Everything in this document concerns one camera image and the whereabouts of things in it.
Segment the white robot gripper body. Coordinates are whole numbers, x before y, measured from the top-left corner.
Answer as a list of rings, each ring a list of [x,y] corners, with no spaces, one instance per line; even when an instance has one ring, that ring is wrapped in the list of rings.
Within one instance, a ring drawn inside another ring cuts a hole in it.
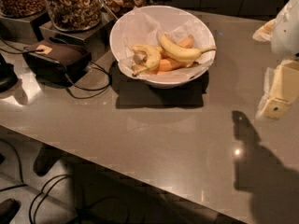
[[[271,50],[281,58],[299,55],[299,0],[289,0],[276,16]]]

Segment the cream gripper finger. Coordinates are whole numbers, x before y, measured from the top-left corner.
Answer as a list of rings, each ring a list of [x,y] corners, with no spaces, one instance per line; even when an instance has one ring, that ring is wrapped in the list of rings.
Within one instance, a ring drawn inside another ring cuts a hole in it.
[[[275,24],[275,19],[268,21],[262,25],[258,30],[255,31],[252,38],[259,42],[267,42],[271,39],[273,26]]]
[[[280,119],[298,98],[299,61],[283,60],[276,68],[266,69],[257,117]]]

